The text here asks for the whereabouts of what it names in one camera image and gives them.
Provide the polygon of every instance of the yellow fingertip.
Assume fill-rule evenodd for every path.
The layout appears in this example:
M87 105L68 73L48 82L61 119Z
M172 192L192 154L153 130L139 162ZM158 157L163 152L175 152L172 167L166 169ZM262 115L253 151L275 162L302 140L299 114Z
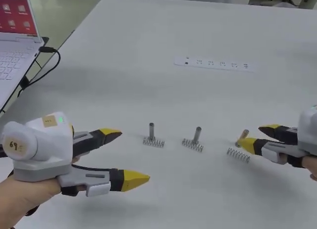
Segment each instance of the yellow fingertip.
M121 133L120 130L116 129L99 129L104 135L114 134L114 133Z
M121 192L126 192L139 187L150 180L150 176L136 171L124 170L124 182Z
M238 140L238 144L244 148L247 152L251 153L251 154L255 154L254 151L254 142L257 140L257 138L253 138L253 137L247 137L244 139L240 139Z
M281 125L279 124L268 124L268 125L263 125L260 128L271 128L271 129L277 129L278 127L280 127Z

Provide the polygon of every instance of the floor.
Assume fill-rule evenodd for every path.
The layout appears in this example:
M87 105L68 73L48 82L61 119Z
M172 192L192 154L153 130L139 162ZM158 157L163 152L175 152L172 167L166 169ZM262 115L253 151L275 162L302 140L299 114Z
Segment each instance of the floor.
M48 46L59 48L99 1L31 0L31 5L41 36L50 38ZM49 58L49 54L41 54L38 62L40 65L44 65ZM33 65L27 75L28 78L34 77L39 70L39 66ZM16 100L17 92L13 95L5 110Z

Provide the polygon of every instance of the laptop keyboard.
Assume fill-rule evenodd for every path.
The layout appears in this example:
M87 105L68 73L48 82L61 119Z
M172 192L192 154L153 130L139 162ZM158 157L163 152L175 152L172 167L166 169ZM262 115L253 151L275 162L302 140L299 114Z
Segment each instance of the laptop keyboard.
M31 48L11 51L0 49L0 80L12 80L31 53L34 53Z

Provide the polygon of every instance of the black cable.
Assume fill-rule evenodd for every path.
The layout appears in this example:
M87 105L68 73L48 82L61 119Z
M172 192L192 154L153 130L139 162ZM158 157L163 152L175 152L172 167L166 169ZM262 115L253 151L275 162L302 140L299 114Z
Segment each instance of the black cable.
M37 60L35 60L35 62L38 64L38 66L42 69L42 66L39 64L39 62Z
M26 86L25 88L22 88L19 93L18 93L18 97L20 97L21 93L28 87L30 87L31 85L35 84L36 82L40 81L41 79L43 79L48 73L50 73L52 70L54 70L60 63L61 60L61 56L60 53L58 52L58 50L56 50L55 48L52 47L40 47L39 48L40 52L44 52L44 53L57 53L58 54L58 61L55 64L54 67L52 67L49 71L47 71L45 74L43 74L42 76L40 76L38 79L36 79L35 81L32 81L31 83L29 83L28 86Z

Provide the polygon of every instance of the human hand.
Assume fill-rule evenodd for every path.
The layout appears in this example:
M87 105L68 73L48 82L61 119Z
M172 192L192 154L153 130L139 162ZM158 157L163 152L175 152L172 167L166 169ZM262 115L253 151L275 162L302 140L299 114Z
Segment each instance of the human hand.
M0 229L13 227L28 211L61 191L57 179L40 182L16 181L13 176L0 183Z
M311 179L317 181L317 157L305 156L302 165L311 172Z

